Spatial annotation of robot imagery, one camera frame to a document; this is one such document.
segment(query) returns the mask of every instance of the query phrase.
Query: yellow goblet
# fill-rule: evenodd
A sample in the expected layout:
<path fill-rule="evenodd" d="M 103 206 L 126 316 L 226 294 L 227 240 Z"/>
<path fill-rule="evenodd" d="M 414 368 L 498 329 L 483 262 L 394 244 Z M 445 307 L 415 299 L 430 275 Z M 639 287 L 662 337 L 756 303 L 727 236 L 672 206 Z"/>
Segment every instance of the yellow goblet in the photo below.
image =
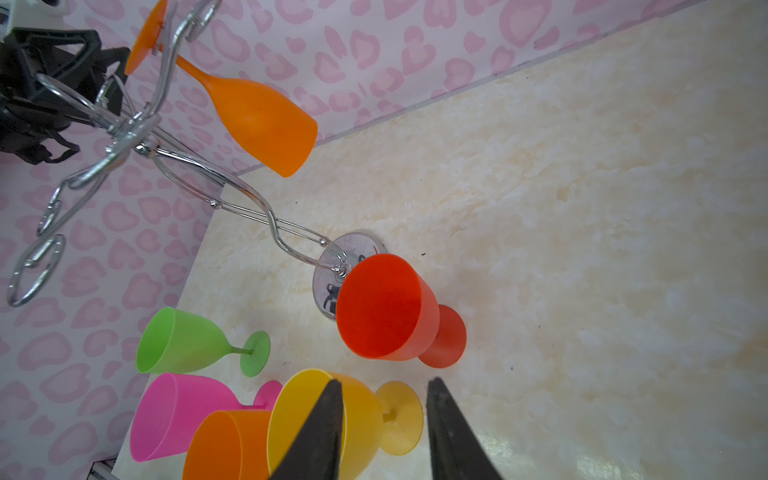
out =
<path fill-rule="evenodd" d="M 270 474 L 285 457 L 331 379 L 341 382 L 344 399 L 339 480 L 360 475 L 379 447 L 390 455 L 405 455 L 419 443 L 424 429 L 422 403 L 405 383 L 385 383 L 374 394 L 351 376 L 307 369 L 288 380 L 275 402 L 266 439 Z"/>

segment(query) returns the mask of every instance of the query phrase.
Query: green goblet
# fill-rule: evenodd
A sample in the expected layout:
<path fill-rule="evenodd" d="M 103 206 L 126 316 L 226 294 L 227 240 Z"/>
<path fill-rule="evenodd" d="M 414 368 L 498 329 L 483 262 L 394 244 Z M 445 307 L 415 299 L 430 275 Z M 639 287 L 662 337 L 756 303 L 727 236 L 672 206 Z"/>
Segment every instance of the green goblet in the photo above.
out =
<path fill-rule="evenodd" d="M 239 353 L 240 370 L 245 376 L 255 376 L 270 357 L 270 338 L 264 331 L 256 332 L 239 349 L 209 319 L 167 306 L 155 314 L 141 336 L 136 369 L 140 373 L 189 373 L 228 353 Z"/>

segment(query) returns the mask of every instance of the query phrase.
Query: marble table surface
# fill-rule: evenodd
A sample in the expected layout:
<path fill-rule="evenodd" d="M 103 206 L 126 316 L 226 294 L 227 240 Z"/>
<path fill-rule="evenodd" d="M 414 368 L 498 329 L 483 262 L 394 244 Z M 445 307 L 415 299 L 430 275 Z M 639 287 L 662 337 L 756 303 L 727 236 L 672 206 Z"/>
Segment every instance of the marble table surface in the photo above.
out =
<path fill-rule="evenodd" d="M 241 402 L 308 367 L 422 401 L 440 375 L 507 480 L 765 478 L 765 25 L 768 2 L 704 2 L 318 147 L 289 179 L 246 174 L 280 217 L 380 238 L 468 345 L 440 371 L 354 356 L 313 268 L 216 212 L 179 308 L 273 352 L 254 379 L 236 356 L 199 374 Z M 181 477 L 183 455 L 126 445 L 121 480 Z M 426 435 L 360 478 L 430 478 Z"/>

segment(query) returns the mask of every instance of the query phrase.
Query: goblet stem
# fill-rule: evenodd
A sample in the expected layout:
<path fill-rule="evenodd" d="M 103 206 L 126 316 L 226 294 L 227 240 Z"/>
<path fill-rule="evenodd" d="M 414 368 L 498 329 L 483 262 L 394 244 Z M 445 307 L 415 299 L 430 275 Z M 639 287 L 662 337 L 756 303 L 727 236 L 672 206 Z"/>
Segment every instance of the goblet stem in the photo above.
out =
<path fill-rule="evenodd" d="M 242 355 L 250 355 L 253 353 L 253 349 L 239 349 L 236 346 L 232 347 L 232 353 L 240 353 Z"/>

